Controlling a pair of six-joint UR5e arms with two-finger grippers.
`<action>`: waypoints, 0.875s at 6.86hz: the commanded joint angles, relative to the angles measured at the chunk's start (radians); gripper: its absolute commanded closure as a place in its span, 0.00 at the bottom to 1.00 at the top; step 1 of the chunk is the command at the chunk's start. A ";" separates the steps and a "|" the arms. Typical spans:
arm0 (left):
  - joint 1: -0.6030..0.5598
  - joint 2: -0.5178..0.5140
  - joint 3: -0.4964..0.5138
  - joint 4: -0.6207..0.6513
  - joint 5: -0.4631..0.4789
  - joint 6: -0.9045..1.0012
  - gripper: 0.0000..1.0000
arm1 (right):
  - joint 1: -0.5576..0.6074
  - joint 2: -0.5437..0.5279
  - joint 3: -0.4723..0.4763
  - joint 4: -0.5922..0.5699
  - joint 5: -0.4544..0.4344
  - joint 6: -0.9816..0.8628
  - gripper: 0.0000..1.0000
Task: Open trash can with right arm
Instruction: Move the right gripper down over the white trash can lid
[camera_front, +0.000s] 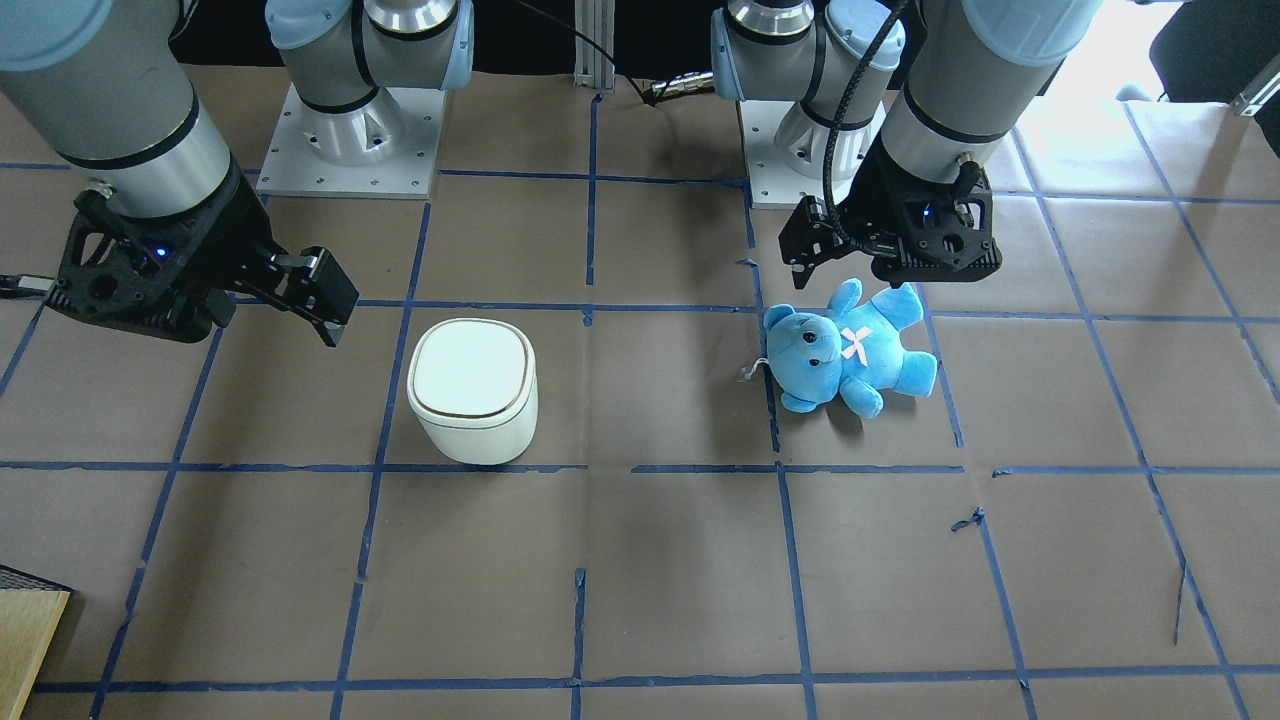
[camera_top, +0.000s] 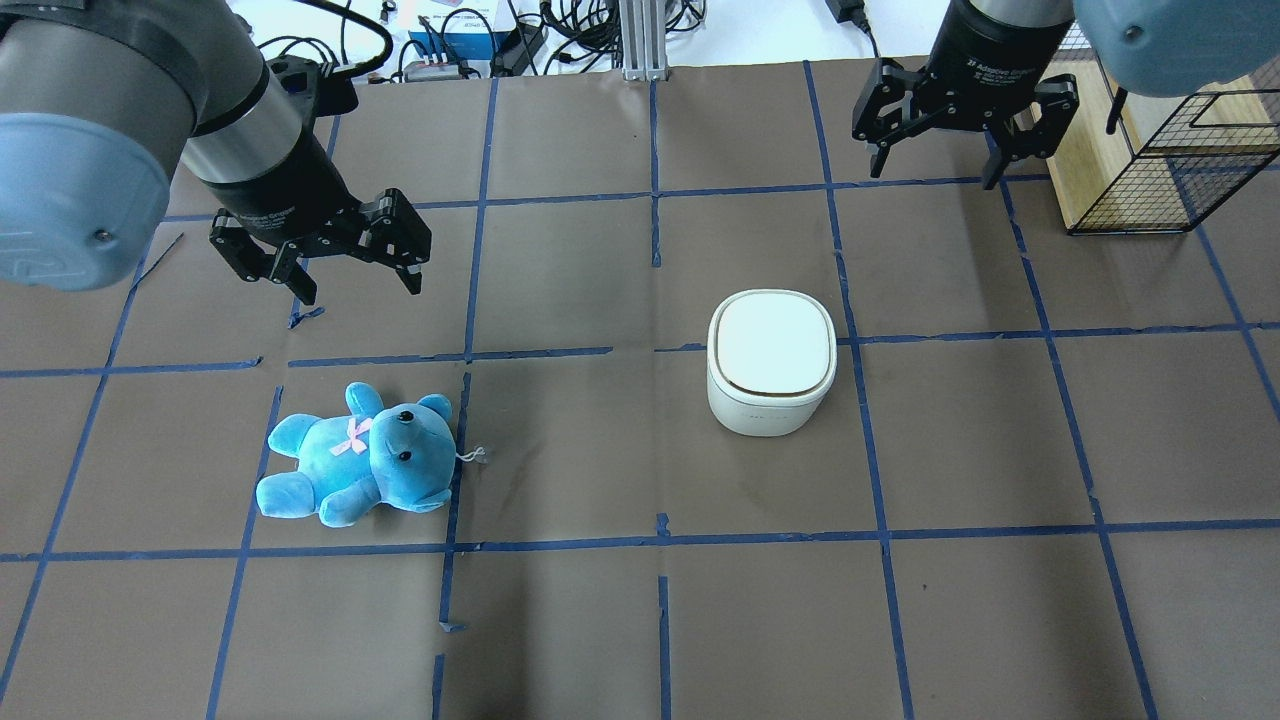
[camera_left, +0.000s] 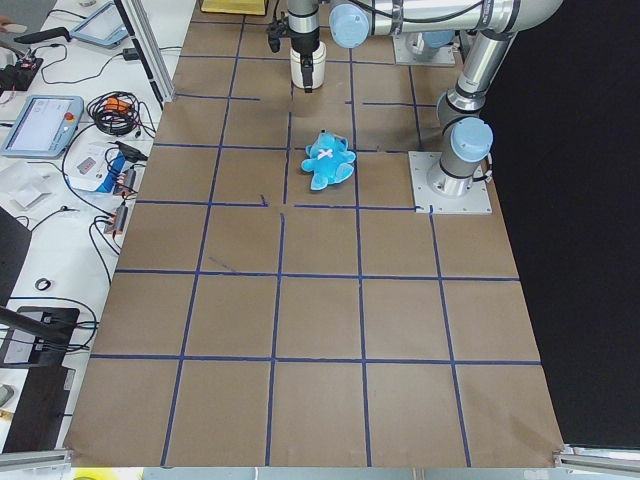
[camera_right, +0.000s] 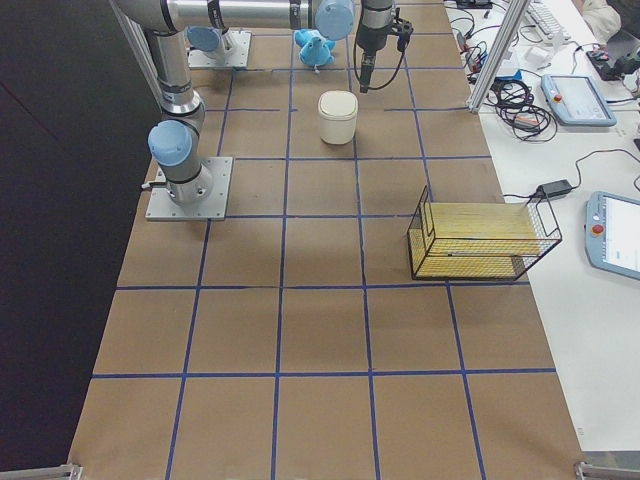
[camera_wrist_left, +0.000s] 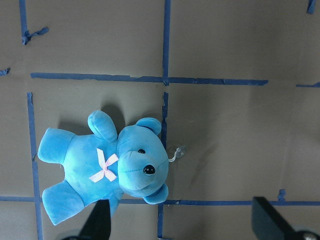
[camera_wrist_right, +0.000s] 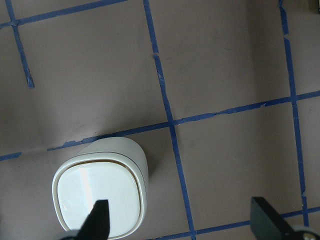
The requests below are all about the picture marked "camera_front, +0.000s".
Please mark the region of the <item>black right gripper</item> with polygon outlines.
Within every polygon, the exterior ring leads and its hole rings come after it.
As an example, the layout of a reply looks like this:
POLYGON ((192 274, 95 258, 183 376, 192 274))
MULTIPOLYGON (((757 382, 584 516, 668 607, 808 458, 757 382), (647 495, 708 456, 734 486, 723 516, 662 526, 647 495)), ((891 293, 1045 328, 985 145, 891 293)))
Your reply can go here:
POLYGON ((198 343, 225 327, 239 290, 305 319, 329 348, 340 342, 360 295, 328 249, 284 252, 237 160, 193 208, 161 218, 113 211, 83 190, 47 307, 108 329, 198 343))

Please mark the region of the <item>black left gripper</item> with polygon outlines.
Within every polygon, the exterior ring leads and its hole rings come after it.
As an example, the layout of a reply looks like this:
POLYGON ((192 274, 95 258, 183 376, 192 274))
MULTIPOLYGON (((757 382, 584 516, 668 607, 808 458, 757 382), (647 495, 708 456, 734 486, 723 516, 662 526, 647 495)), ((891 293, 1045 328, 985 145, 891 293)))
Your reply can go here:
MULTIPOLYGON (((891 284, 972 283, 1004 265, 989 182, 969 152, 937 183, 902 169, 874 141, 838 219, 854 247, 870 255, 873 275, 891 284)), ((804 195, 780 232, 780 256, 791 277, 812 277, 820 264, 846 258, 850 240, 817 196, 804 195)))

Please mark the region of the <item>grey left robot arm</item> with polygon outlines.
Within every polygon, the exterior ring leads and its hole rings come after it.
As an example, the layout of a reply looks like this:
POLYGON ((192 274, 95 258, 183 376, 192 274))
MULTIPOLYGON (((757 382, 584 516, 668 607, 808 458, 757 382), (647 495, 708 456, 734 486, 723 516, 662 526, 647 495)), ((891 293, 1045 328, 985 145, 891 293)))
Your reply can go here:
POLYGON ((716 92, 785 101, 815 137, 819 182, 780 233, 794 286, 851 252, 876 278, 970 283, 1004 263, 986 163, 1083 40, 1097 1, 724 1, 710 20, 716 92))

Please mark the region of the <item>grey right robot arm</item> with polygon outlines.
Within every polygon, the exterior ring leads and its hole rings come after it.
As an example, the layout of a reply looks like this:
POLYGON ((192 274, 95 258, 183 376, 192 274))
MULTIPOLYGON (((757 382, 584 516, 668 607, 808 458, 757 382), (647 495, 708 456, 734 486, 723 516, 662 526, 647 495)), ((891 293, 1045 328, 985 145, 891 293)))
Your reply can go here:
MULTIPOLYGON (((358 291, 324 247, 292 252, 175 59, 192 1, 5 1, 3 94, 86 179, 44 304, 73 320, 183 343, 247 293, 335 346, 358 291)), ((269 1, 296 108, 284 155, 319 193, 424 197, 435 143, 410 115, 463 88, 471 1, 269 1)))

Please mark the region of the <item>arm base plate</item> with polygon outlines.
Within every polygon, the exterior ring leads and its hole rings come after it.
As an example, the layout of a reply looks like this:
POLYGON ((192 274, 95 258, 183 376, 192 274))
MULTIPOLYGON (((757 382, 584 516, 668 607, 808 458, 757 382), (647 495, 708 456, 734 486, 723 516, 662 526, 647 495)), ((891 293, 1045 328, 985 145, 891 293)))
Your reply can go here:
POLYGON ((381 88, 364 108, 320 113, 289 88, 257 191, 268 196, 422 200, 431 197, 449 95, 381 88))
MULTIPOLYGON (((790 210, 803 195, 822 195, 822 154, 829 129, 805 115, 797 101, 748 100, 737 109, 751 205, 790 210)), ((847 197, 876 140, 897 168, 925 182, 951 184, 964 161, 984 167, 1006 135, 950 138, 927 127, 905 99, 884 100, 869 124, 838 132, 832 172, 835 199, 847 197)))

